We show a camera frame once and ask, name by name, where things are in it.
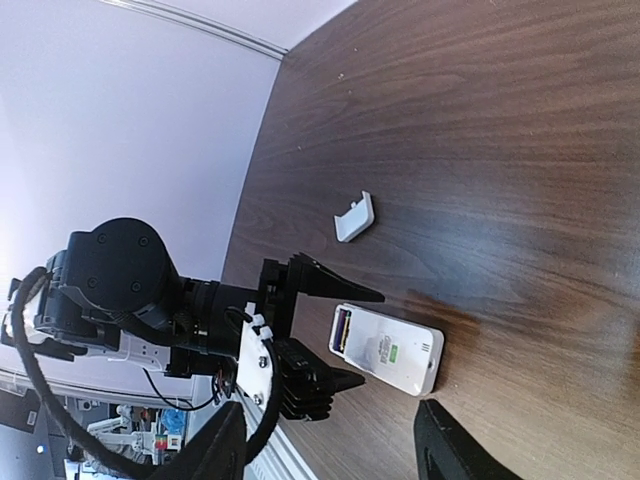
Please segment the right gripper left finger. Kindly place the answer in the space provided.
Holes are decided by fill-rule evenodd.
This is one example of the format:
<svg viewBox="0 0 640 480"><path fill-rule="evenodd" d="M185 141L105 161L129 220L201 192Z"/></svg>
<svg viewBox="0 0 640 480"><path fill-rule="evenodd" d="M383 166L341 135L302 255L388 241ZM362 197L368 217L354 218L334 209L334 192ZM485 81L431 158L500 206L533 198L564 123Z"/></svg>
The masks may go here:
<svg viewBox="0 0 640 480"><path fill-rule="evenodd" d="M151 480L236 480L244 476L246 422L240 403L223 404Z"/></svg>

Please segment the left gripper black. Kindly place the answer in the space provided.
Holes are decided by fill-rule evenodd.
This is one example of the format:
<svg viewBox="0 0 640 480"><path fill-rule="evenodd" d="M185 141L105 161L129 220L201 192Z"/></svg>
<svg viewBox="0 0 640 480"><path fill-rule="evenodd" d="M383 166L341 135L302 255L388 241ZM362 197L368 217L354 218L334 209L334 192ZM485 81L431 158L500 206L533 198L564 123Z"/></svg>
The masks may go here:
<svg viewBox="0 0 640 480"><path fill-rule="evenodd" d="M383 303L385 296L346 279L304 253L287 263L265 259L259 277L257 312L270 326L277 340L291 335L297 295ZM319 370L319 391L335 395L364 385L365 378L351 370L323 364Z"/></svg>

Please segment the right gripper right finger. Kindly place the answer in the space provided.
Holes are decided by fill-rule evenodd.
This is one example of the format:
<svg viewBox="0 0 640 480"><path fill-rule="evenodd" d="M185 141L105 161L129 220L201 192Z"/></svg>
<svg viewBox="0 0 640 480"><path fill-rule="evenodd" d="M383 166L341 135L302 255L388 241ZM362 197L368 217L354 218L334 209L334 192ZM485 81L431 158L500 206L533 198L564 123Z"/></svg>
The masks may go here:
<svg viewBox="0 0 640 480"><path fill-rule="evenodd" d="M521 479L435 399L419 402L413 432L419 479Z"/></svg>

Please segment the white remote control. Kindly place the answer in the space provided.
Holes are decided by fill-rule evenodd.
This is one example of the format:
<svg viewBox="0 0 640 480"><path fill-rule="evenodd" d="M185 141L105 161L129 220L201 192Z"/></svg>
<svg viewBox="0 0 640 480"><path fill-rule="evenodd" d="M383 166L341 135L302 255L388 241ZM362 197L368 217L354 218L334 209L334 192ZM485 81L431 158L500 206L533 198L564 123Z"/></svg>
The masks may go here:
<svg viewBox="0 0 640 480"><path fill-rule="evenodd" d="M345 349L330 346L334 318L351 312ZM328 348L347 364L414 397L433 392L445 345L442 331L348 303L334 311Z"/></svg>

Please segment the purple AAA battery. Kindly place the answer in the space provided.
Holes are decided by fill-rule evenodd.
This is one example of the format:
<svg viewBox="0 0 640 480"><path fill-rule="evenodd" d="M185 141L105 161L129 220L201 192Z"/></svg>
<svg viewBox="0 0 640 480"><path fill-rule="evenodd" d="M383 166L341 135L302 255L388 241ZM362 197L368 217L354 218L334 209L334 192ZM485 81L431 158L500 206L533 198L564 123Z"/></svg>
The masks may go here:
<svg viewBox="0 0 640 480"><path fill-rule="evenodd" d="M335 331L334 348L337 351L343 352L346 345L346 340L349 334L349 326L351 320L351 312L349 310L341 309L339 311L338 323Z"/></svg>

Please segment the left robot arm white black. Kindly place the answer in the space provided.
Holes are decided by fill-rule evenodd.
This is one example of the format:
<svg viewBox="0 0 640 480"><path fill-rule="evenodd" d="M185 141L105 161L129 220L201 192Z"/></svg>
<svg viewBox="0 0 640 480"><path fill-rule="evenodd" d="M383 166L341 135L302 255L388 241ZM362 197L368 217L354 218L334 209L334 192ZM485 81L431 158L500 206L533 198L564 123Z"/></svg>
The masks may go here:
<svg viewBox="0 0 640 480"><path fill-rule="evenodd" d="M381 293L312 257L265 260L255 288L179 275L156 230L116 218L77 231L41 269L23 308L32 351L63 361L101 356L265 400L270 351L290 336L299 295L380 303Z"/></svg>

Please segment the white battery cover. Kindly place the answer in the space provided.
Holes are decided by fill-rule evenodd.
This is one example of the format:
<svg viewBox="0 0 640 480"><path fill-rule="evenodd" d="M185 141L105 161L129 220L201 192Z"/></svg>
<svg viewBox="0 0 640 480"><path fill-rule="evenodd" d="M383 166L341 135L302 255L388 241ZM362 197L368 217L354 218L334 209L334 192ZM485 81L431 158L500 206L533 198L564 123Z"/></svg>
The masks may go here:
<svg viewBox="0 0 640 480"><path fill-rule="evenodd" d="M368 229L375 220L371 194L362 191L362 198L351 203L349 210L342 215L335 215L334 227L336 239L348 243Z"/></svg>

